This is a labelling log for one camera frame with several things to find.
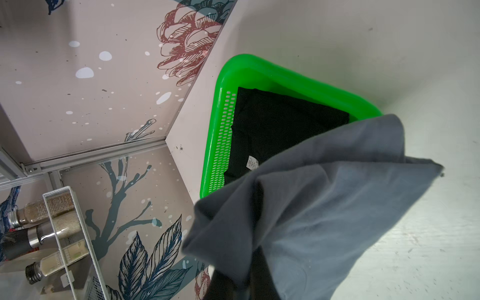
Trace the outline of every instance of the white wire rack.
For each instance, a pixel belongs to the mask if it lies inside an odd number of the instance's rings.
[[[60,189],[56,189],[56,190],[51,191],[51,192],[47,192],[47,193],[43,194],[42,196],[43,196],[43,200],[45,202],[45,207],[47,208],[48,217],[49,217],[50,222],[51,222],[52,227],[53,227],[53,232],[55,234],[55,239],[57,240],[57,245],[58,245],[59,252],[60,252],[60,255],[61,255],[61,259],[62,259],[62,263],[63,263],[63,268],[65,269],[65,273],[67,275],[67,279],[68,279],[68,282],[70,284],[70,288],[71,288],[72,293],[73,293],[73,299],[80,300],[78,298],[77,292],[73,288],[72,273],[69,272],[69,269],[68,269],[68,266],[67,266],[66,255],[63,252],[63,247],[60,243],[59,237],[57,236],[57,229],[55,228],[55,224],[54,224],[54,222],[52,222],[52,214],[51,214],[50,206],[48,204],[49,199],[51,199],[53,197],[56,197],[60,194],[64,194],[66,192],[69,192],[70,195],[72,196],[73,205],[75,206],[75,211],[77,212],[78,220],[80,221],[80,226],[82,227],[82,233],[84,235],[84,239],[86,241],[88,251],[90,252],[90,256],[91,256],[91,259],[92,259],[92,262],[93,262],[94,271],[96,273],[96,274],[92,274],[89,277],[90,282],[87,282],[88,288],[87,288],[87,292],[83,296],[83,299],[87,299],[87,300],[110,300],[110,297],[108,296],[107,287],[105,286],[105,282],[103,280],[103,276],[102,276],[102,273],[100,271],[100,266],[98,264],[98,260],[96,259],[95,252],[93,250],[92,240],[90,239],[85,221],[82,217],[82,210],[80,208],[80,204],[78,203],[77,197],[75,195],[75,192],[72,190],[72,188],[70,186],[66,186],[66,187],[63,187],[63,188],[60,188]]]

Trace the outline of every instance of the metal jar lid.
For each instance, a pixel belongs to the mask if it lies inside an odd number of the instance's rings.
[[[42,280],[43,275],[40,271],[40,263],[35,262],[25,267],[25,276],[27,277],[29,284],[34,284]]]
[[[8,219],[8,222],[10,223],[10,226],[13,228],[19,228],[22,226],[18,221],[18,215],[17,215],[16,209],[7,213],[7,219]]]

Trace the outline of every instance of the floral wallpaper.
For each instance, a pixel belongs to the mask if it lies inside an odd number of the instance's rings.
[[[5,1],[0,104],[29,160],[166,136],[232,5]]]
[[[198,299],[206,265],[181,250],[193,203],[167,147],[62,172],[76,192],[112,299]]]
[[[8,213],[13,211],[15,207],[17,207],[17,198],[20,192],[20,188],[21,186],[13,187],[10,189],[10,193],[6,199],[0,198],[0,201],[3,201],[0,203],[0,239],[4,233],[9,232],[10,228],[12,228],[8,221]],[[7,258],[3,254],[3,249],[0,246],[0,263],[4,262],[6,259]]]

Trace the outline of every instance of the red flower illustration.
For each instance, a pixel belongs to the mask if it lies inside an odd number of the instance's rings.
[[[156,30],[167,58],[157,67],[179,77],[177,86],[194,80],[232,6],[231,0],[184,0],[167,13]]]
[[[202,271],[197,269],[195,276],[195,300],[202,300],[207,293],[207,288],[210,285],[210,276],[208,274],[208,266],[202,264]]]

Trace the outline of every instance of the white wall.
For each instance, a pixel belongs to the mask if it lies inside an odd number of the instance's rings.
[[[193,201],[218,73],[260,56],[397,114],[407,153],[446,168],[333,299],[480,298],[479,15],[477,0],[239,0],[167,138]]]

